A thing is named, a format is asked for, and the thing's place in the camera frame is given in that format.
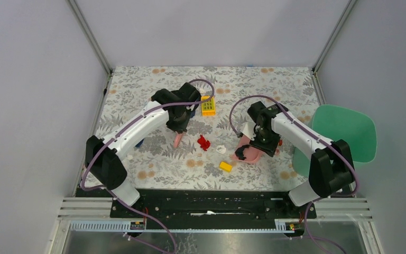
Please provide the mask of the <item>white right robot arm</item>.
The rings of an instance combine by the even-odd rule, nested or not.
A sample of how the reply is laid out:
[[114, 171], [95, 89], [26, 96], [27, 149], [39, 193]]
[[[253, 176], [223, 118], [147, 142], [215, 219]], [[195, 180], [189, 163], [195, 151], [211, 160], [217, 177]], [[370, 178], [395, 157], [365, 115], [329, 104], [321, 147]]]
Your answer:
[[309, 159], [308, 179], [285, 195], [282, 211], [287, 217], [297, 217], [303, 205], [326, 198], [355, 181], [346, 141], [333, 141], [306, 127], [280, 104], [265, 106], [256, 102], [247, 113], [251, 121], [242, 126], [234, 159], [253, 164], [262, 154], [273, 157], [283, 138]]

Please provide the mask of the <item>pink dustpan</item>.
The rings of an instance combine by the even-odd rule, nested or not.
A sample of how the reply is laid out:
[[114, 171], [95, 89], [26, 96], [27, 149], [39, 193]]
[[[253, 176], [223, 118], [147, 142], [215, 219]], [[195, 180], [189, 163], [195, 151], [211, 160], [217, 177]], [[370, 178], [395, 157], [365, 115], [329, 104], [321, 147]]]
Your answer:
[[231, 159], [247, 164], [255, 164], [263, 155], [266, 155], [265, 152], [250, 146], [250, 141], [247, 136], [242, 136]]

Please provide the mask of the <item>pink hand brush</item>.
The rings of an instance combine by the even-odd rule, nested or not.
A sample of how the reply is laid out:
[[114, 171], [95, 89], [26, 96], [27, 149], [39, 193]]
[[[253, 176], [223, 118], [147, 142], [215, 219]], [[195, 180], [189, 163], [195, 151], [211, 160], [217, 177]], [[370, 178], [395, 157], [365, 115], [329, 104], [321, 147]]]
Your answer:
[[178, 132], [177, 132], [176, 137], [175, 137], [175, 139], [174, 139], [174, 143], [173, 143], [173, 147], [174, 147], [174, 148], [177, 148], [177, 147], [179, 146], [180, 141], [181, 141], [181, 139], [182, 139], [182, 136], [183, 136], [183, 133], [178, 133]]

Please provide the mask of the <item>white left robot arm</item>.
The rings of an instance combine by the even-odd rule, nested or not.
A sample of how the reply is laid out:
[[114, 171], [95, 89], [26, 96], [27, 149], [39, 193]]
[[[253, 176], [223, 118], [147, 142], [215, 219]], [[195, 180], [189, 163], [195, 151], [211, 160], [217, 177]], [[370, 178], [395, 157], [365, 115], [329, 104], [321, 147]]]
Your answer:
[[200, 101], [201, 93], [190, 83], [184, 83], [173, 91], [161, 89], [124, 126], [103, 138], [93, 135], [87, 140], [85, 172], [92, 174], [103, 187], [122, 201], [122, 209], [129, 217], [139, 216], [143, 204], [139, 200], [138, 190], [128, 179], [123, 159], [161, 126], [177, 134], [186, 132]]

